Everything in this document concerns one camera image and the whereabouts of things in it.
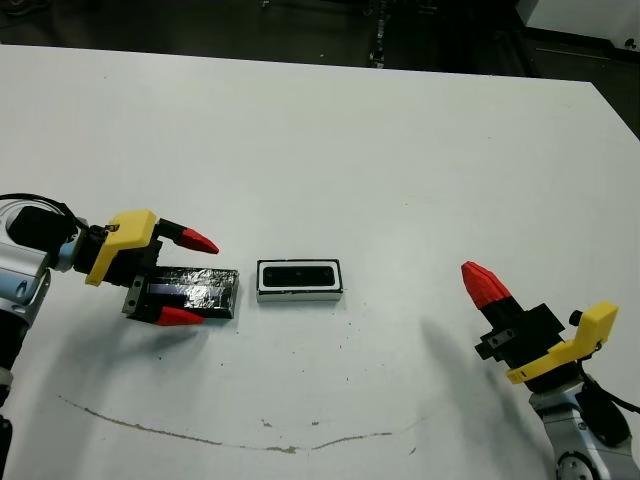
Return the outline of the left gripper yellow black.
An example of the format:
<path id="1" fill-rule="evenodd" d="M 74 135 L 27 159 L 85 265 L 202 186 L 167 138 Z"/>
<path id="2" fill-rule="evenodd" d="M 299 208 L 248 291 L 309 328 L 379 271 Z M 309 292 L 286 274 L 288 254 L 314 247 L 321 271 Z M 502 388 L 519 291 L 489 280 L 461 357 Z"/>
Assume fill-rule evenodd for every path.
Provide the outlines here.
<path id="1" fill-rule="evenodd" d="M 122 312 L 140 318 L 140 299 L 148 277 L 153 273 L 162 242 L 158 235 L 189 250 L 218 254 L 219 248 L 197 231 L 159 219 L 150 210 L 117 214 L 106 226 L 92 225 L 80 243 L 74 270 L 85 274 L 85 283 L 109 283 L 127 289 Z M 205 318 L 176 307 L 162 306 L 144 315 L 143 321 L 157 326 L 201 325 Z"/>

